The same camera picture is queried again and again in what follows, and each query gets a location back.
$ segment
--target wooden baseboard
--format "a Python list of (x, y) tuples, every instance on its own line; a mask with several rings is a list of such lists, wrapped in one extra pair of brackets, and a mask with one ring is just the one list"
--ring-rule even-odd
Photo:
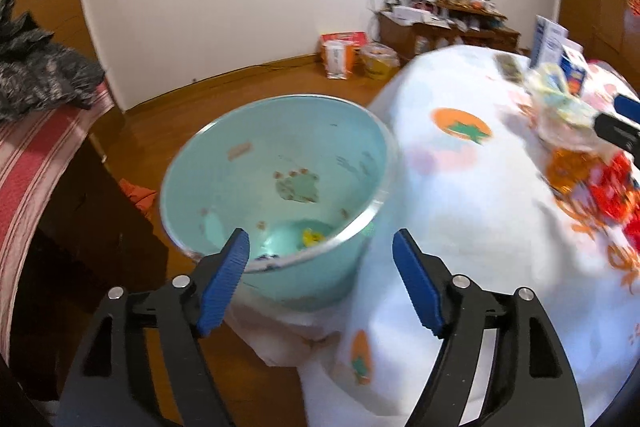
[(180, 91), (180, 99), (190, 98), (198, 93), (211, 89), (211, 87), (221, 86), (230, 82), (237, 82), (238, 80), (244, 80), (257, 74), (268, 73), (269, 71), (285, 70), (289, 68), (299, 68), (300, 66), (307, 66), (315, 62), (320, 62), (320, 55), (318, 53), (310, 55), (300, 55), (298, 57), (283, 58), (282, 60), (274, 60), (273, 62), (267, 62), (259, 66), (249, 66), (240, 70), (229, 71), (228, 73), (218, 74), (216, 76), (210, 76), (204, 78), (188, 86), (182, 86), (178, 89), (171, 90), (160, 96), (156, 96), (151, 100), (139, 103), (135, 107), (126, 111), (126, 115), (133, 115), (139, 112), (147, 111), (159, 107), (167, 102), (170, 98), (172, 101), (177, 100), (176, 91)]

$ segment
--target light blue trash can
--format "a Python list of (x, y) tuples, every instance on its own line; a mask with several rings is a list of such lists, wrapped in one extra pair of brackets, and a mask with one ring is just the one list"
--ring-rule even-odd
[(242, 282), (314, 311), (350, 291), (397, 156), (389, 130), (359, 105), (313, 94), (260, 100), (180, 150), (162, 182), (162, 223), (196, 259), (245, 229), (251, 255)]

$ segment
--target metal pin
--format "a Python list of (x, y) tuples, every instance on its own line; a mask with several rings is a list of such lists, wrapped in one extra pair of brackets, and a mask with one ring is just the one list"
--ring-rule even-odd
[(525, 301), (532, 301), (535, 296), (536, 295), (533, 293), (533, 290), (530, 290), (529, 288), (520, 288), (518, 290), (518, 297)]
[(109, 290), (109, 292), (107, 293), (107, 296), (112, 300), (116, 300), (119, 299), (120, 297), (122, 297), (124, 295), (124, 289), (122, 289), (120, 286), (114, 286), (113, 288), (111, 288)]
[(451, 282), (453, 283), (453, 286), (456, 286), (457, 288), (469, 288), (471, 285), (469, 278), (464, 275), (454, 275)]
[(188, 275), (177, 275), (171, 281), (171, 284), (174, 286), (174, 288), (187, 288), (190, 282), (191, 278)]

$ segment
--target orange cloth on floor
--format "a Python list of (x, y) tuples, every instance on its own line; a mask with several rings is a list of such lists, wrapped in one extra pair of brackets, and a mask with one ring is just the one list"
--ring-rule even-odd
[(120, 180), (118, 185), (131, 203), (135, 204), (136, 208), (142, 212), (145, 217), (149, 217), (149, 211), (156, 200), (158, 192), (150, 188), (139, 187), (138, 185), (129, 183), (124, 178)]

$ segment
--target red striped fabric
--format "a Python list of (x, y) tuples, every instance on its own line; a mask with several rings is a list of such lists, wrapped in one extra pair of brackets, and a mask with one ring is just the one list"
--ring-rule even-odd
[(49, 197), (92, 124), (113, 107), (104, 84), (91, 110), (65, 105), (0, 126), (0, 355), (31, 237)]

